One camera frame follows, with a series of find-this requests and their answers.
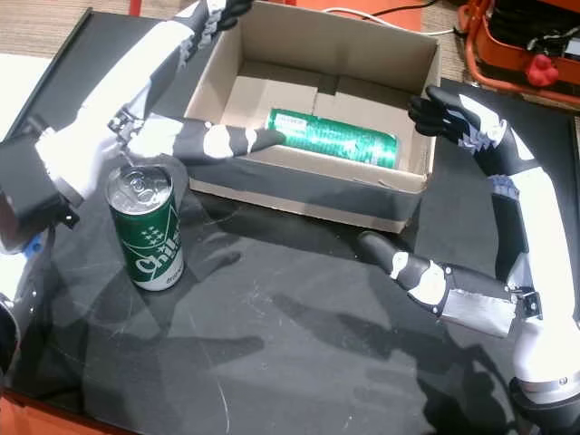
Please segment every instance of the black table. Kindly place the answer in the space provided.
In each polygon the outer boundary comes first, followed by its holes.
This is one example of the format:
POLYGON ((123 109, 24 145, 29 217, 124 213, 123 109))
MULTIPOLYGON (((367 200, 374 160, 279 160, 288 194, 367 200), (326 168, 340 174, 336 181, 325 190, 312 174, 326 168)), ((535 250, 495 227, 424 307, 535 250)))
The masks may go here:
MULTIPOLYGON (((90 14, 28 112, 55 127, 72 121, 92 86, 154 23, 90 14)), ((158 111, 184 111, 207 56, 158 111)), ((510 118, 555 179, 577 264, 571 118, 461 89, 510 118)), ((358 257, 359 228, 194 194, 185 170, 165 161, 178 185, 183 278, 159 294, 134 287, 104 196, 94 195, 73 232, 57 231, 54 290, 10 389, 150 435, 510 431, 513 334, 499 340, 438 324, 358 257)), ((488 183, 468 154, 440 140, 418 216, 398 239, 494 275, 488 183)))

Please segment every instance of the chilsung can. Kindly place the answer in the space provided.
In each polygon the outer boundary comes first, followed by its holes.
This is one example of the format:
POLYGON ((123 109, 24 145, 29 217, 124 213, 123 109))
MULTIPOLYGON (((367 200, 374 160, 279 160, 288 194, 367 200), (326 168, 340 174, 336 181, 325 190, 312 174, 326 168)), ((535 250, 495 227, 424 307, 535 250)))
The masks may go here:
POLYGON ((287 147, 383 168, 397 163, 399 141, 392 134, 281 109, 270 111, 267 128, 283 132, 287 147))
POLYGON ((183 253, 170 174, 158 166, 124 166, 109 176, 106 195, 133 283, 151 291, 177 283, 183 253))

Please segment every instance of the open cardboard box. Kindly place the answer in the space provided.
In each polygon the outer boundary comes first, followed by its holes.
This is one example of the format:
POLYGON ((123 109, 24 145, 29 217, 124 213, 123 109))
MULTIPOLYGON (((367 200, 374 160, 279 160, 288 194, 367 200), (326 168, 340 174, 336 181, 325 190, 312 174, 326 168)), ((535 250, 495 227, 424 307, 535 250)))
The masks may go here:
POLYGON ((438 41, 378 24, 256 2, 220 35, 186 117, 260 128, 288 109, 395 134, 395 169, 282 145, 191 167, 192 189, 360 227, 401 232, 426 188, 434 140, 407 116, 440 82, 438 41))

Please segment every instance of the red knob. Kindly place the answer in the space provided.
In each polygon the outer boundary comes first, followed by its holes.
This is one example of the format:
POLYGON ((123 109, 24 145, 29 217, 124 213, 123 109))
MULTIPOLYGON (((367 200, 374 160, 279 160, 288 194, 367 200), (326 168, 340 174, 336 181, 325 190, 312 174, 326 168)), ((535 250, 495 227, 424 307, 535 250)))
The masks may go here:
POLYGON ((549 57, 537 54, 526 68, 526 76, 531 85, 544 87, 558 81, 558 70, 549 57))

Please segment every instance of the robotic hand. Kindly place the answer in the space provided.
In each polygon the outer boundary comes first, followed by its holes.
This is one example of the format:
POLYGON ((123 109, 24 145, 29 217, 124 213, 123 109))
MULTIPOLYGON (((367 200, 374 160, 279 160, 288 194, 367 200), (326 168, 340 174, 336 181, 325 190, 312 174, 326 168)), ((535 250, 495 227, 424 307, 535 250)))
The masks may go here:
POLYGON ((73 123, 54 130, 40 118, 0 146, 0 389, 30 314, 42 299, 53 225, 73 227, 96 189, 102 163, 119 153, 166 153, 212 163, 283 143, 276 130, 172 120, 151 108, 198 48, 237 23, 252 0, 200 0, 155 25, 109 70, 73 123))
POLYGON ((540 427, 570 427, 580 415, 580 331, 552 181, 495 112, 434 86, 427 97, 411 100, 416 130, 458 143, 488 176, 499 233, 498 279, 415 256, 372 232, 360 236, 362 248, 414 303, 441 320, 505 337, 519 314, 512 401, 540 427))

